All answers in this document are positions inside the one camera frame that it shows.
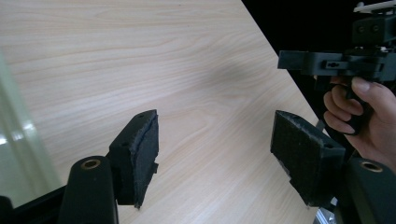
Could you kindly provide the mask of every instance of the human hand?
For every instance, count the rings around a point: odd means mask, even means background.
[[[362,105],[354,99],[347,99],[342,86],[343,79],[336,77],[333,83],[340,84],[324,95],[328,111],[324,113],[327,124],[340,133],[355,131],[346,121],[352,115],[363,113]],[[365,81],[360,77],[352,79],[352,90],[371,108],[371,114],[362,125],[359,134],[346,135],[349,143],[363,158],[378,161],[396,174],[396,97],[390,89]]]

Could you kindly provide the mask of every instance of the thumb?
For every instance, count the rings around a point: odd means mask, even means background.
[[[384,120],[396,121],[396,97],[387,87],[368,82],[361,77],[352,79],[352,90]]]

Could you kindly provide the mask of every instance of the finger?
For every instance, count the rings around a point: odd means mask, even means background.
[[[396,123],[396,97],[390,89],[360,77],[352,79],[352,90],[386,123]]]
[[[337,85],[332,88],[332,98],[335,104],[342,110],[353,115],[362,115],[363,106],[355,99],[347,99],[347,90],[345,87]]]
[[[337,132],[340,132],[340,133],[354,133],[355,132],[355,130],[351,126],[349,126],[348,124],[346,124],[345,122],[343,122],[342,120],[337,118],[330,111],[326,111],[323,115],[323,118],[326,121],[327,125],[329,125],[329,127],[333,128]]]
[[[345,110],[341,109],[332,98],[332,92],[328,91],[323,96],[324,105],[326,108],[338,119],[343,121],[348,121],[351,119],[350,113],[347,113]]]

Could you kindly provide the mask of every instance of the black handle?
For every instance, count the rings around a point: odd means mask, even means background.
[[[363,124],[364,115],[367,112],[367,103],[364,102],[361,98],[359,98],[359,96],[357,96],[355,94],[355,92],[353,92],[350,85],[346,87],[346,98],[347,99],[355,99],[361,104],[361,106],[363,106],[363,114],[362,115],[360,115],[360,116],[352,115],[352,118],[346,122],[355,130],[355,132],[354,133],[343,133],[343,134],[347,134],[347,135],[357,135],[361,131],[361,125]]]

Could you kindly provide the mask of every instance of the wood grain surface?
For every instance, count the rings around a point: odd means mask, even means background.
[[[275,111],[316,117],[236,0],[0,0],[0,50],[56,172],[157,109],[160,154],[120,223],[312,223],[270,153]]]

